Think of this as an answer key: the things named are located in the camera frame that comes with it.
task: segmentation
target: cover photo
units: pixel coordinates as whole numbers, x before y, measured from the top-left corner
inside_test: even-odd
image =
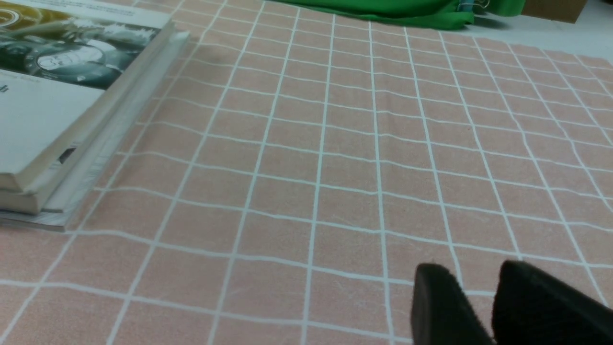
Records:
[[[0,69],[106,90],[159,32],[0,1]]]

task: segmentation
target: stack of books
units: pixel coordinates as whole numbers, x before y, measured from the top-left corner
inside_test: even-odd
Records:
[[[0,224],[63,229],[187,38],[149,10],[0,1]]]

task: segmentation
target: white floor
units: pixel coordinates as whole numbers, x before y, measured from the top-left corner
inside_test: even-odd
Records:
[[[589,0],[577,23],[488,14],[463,33],[543,49],[597,56],[613,62],[613,4]]]

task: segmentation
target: black object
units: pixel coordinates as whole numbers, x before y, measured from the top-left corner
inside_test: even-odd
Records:
[[[415,345],[493,345],[460,284],[447,268],[417,266],[411,328]]]
[[[456,278],[417,266],[411,310],[415,345],[493,345]],[[613,311],[543,270],[505,261],[492,312],[499,345],[613,345]]]
[[[499,345],[608,345],[613,311],[537,267],[506,261],[492,328]]]

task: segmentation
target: green cloth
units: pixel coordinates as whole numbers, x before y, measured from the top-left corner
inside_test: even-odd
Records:
[[[461,0],[275,1],[362,20],[440,30],[460,29],[474,22],[474,13],[457,11]]]

